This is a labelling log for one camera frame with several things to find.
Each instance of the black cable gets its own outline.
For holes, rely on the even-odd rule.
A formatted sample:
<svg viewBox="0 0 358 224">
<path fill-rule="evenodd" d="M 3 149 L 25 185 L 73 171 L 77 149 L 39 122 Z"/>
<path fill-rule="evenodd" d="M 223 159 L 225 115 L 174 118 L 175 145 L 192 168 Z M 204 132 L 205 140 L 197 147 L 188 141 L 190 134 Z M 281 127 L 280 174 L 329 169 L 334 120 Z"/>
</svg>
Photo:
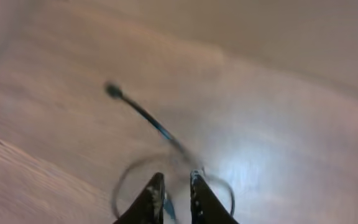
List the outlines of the black cable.
<svg viewBox="0 0 358 224">
<path fill-rule="evenodd" d="M 206 175 L 205 169 L 202 166 L 201 162 L 199 160 L 195 159 L 196 157 L 185 146 L 183 146 L 168 130 L 166 130 L 156 119 L 154 119 L 153 116 L 151 116 L 146 110 L 144 110 L 134 100 L 132 100 L 128 96 L 126 96 L 117 85 L 114 85 L 112 83 L 107 83 L 106 84 L 106 92 L 112 98 L 120 99 L 120 100 L 126 102 L 132 108 L 134 108 L 153 127 L 155 127 L 166 140 L 169 141 L 169 143 L 173 146 L 173 148 L 176 149 L 184 157 L 184 159 L 187 161 L 187 163 L 189 163 L 189 165 L 191 165 L 193 167 L 197 167 L 197 169 L 201 169 L 203 172 L 203 175 L 207 178 L 207 180 L 212 180 L 212 181 L 215 181 L 215 182 L 223 185 L 229 192 L 230 198 L 231 198 L 230 216 L 234 215 L 234 207 L 235 207 L 234 191 L 226 181 L 220 179 L 219 177 L 213 176 L 213 175 Z M 117 196 L 118 196 L 121 186 L 122 186 L 126 176 L 128 175 L 128 173 L 131 170 L 135 169 L 136 167 L 139 167 L 147 162 L 151 162 L 151 161 L 158 160 L 158 159 L 160 159 L 159 156 L 153 156 L 153 157 L 141 159 L 139 161 L 135 161 L 122 173 L 122 175 L 120 176 L 119 182 L 113 189 L 113 193 L 112 193 L 112 202 L 111 202 L 112 212 L 116 216 L 116 218 L 119 218 L 119 216 L 120 216 L 119 211 L 117 209 Z"/>
</svg>

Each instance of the floor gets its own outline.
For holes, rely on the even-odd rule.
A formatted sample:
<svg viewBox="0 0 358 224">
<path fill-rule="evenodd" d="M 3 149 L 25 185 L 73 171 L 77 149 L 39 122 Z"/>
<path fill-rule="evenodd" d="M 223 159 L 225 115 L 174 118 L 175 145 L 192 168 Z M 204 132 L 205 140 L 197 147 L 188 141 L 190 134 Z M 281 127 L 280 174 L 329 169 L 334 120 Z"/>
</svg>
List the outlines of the floor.
<svg viewBox="0 0 358 224">
<path fill-rule="evenodd" d="M 300 77 L 96 3 L 45 2 L 0 56 L 0 223 L 112 223 L 121 172 L 169 154 L 106 80 L 233 186 L 239 223 L 358 223 L 358 98 Z M 128 178 L 120 209 L 161 169 L 189 222 L 164 163 Z"/>
</svg>

